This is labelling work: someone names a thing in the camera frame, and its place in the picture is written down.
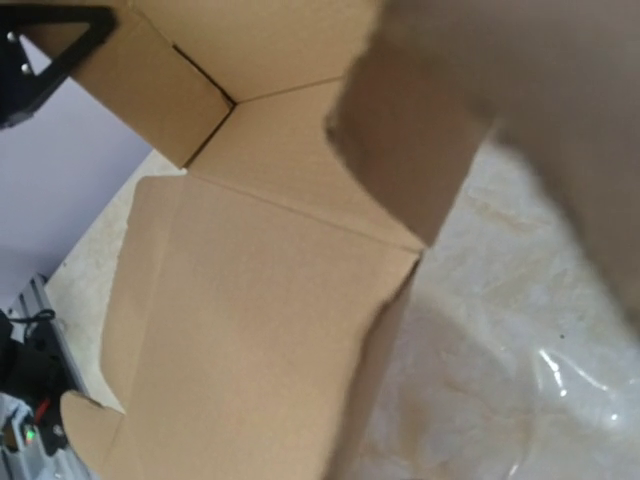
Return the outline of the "brown cardboard box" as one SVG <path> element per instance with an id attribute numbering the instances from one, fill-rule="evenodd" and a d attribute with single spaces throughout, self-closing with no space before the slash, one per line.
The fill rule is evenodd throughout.
<path id="1" fill-rule="evenodd" d="M 635 1 L 117 1 L 104 479 L 635 479 Z"/>

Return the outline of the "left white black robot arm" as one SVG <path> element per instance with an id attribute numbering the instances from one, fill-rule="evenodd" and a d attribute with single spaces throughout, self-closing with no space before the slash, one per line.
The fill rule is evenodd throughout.
<path id="1" fill-rule="evenodd" d="M 1 392 L 37 406 L 77 386 L 59 338 L 55 311 L 9 318 L 1 312 Z"/>

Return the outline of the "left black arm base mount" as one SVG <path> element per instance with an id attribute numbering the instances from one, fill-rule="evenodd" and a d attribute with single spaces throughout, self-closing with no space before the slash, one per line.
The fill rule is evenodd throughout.
<path id="1" fill-rule="evenodd" d="M 45 399 L 30 406 L 22 400 L 1 394 L 1 446 L 11 453 L 41 444 L 52 456 L 68 447 L 68 440 L 58 411 Z"/>

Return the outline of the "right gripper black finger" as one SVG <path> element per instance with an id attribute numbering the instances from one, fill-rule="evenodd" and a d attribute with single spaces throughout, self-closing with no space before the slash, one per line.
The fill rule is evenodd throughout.
<path id="1" fill-rule="evenodd" d="M 20 41 L 20 30 L 61 24 L 82 24 L 86 30 L 36 73 Z M 107 6 L 2 4 L 1 126 L 11 128 L 32 118 L 115 28 L 116 15 Z"/>

